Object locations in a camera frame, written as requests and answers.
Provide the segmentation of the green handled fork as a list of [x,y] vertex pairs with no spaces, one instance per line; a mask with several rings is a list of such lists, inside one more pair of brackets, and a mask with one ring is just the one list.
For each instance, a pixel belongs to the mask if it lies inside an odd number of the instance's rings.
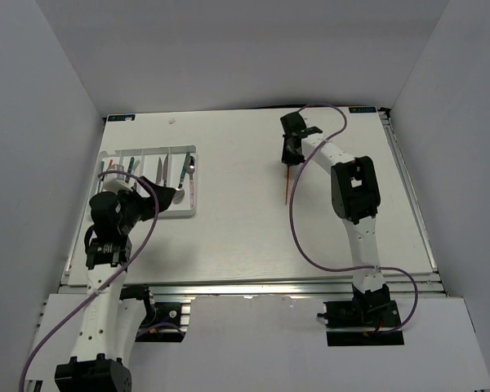
[[[130,158],[130,161],[129,161],[129,164],[128,164],[128,167],[127,167],[127,173],[129,173],[129,174],[132,173],[132,169],[134,167],[134,163],[135,163],[135,158],[134,157],[131,157]],[[130,177],[129,176],[126,176],[125,182],[128,183],[129,180],[130,180]]]

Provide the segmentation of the long orange chopstick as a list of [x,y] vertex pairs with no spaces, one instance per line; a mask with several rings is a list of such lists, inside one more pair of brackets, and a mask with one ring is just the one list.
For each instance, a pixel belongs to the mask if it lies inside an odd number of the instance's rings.
[[291,175],[291,167],[287,165],[287,168],[286,168],[286,180],[285,180],[285,205],[287,205],[288,198],[289,198],[290,175]]

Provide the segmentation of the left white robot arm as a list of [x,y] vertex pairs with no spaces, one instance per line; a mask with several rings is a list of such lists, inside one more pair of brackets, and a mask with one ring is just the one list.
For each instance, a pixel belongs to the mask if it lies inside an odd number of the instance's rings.
[[147,285],[125,287],[132,257],[129,233],[141,221],[154,222],[172,204],[175,189],[141,176],[140,195],[115,174],[89,201],[92,226],[85,241],[87,294],[78,337],[67,363],[56,367],[60,391],[129,391],[128,358],[141,326],[152,323],[156,305]]

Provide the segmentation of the green handled spoon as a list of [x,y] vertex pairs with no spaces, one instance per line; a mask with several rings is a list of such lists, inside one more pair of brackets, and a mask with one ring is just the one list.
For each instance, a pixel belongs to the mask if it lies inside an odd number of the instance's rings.
[[185,177],[189,168],[190,164],[190,159],[191,159],[191,154],[187,153],[185,155],[185,160],[183,162],[182,170],[180,172],[180,179],[179,179],[179,184],[176,188],[176,193],[173,198],[174,203],[179,203],[181,199],[185,196],[185,190],[184,190],[184,182],[185,182]]

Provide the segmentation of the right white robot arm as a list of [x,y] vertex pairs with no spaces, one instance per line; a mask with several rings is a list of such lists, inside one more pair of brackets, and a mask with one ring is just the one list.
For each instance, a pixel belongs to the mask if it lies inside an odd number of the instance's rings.
[[332,209],[345,227],[354,267],[352,314],[358,323],[372,325],[390,302],[376,245],[381,196],[373,161],[346,153],[322,130],[307,126],[298,112],[282,116],[280,122],[282,163],[294,167],[313,161],[330,175]]

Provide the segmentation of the black handled fork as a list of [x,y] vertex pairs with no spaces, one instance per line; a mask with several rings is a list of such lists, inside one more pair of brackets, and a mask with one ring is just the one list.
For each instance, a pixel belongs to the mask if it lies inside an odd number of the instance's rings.
[[[132,167],[132,174],[133,175],[137,175],[137,169],[138,167],[140,166],[140,160],[137,159],[134,164],[133,164],[133,167]],[[131,187],[133,190],[136,190],[137,189],[137,180],[136,179],[133,179],[133,184],[132,184],[132,187]]]

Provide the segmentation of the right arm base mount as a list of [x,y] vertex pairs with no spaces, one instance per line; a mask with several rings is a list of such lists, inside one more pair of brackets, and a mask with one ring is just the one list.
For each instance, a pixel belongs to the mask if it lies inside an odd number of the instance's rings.
[[353,289],[348,301],[327,301],[317,319],[326,326],[330,347],[397,346],[404,344],[398,307],[387,285],[371,292]]

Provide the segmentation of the pink handled knife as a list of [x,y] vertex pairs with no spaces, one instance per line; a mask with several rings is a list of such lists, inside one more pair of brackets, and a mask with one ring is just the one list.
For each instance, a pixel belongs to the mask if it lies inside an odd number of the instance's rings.
[[160,184],[163,176],[163,161],[161,158],[158,158],[158,165],[156,170],[155,182],[156,184]]

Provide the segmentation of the pink handled spoon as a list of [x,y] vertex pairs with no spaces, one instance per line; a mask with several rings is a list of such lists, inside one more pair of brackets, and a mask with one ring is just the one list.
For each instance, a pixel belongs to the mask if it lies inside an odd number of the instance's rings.
[[190,203],[190,208],[194,209],[194,202],[195,202],[195,197],[194,197],[194,173],[195,173],[195,157],[193,155],[189,156],[189,162],[186,168],[186,172],[189,175],[189,203]]

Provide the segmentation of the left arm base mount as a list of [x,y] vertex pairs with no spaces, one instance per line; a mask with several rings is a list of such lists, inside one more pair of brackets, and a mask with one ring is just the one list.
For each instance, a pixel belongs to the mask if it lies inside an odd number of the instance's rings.
[[145,317],[136,334],[136,342],[175,342],[184,340],[181,332],[180,302],[157,302],[148,285],[124,287],[121,300],[139,301],[145,308]]

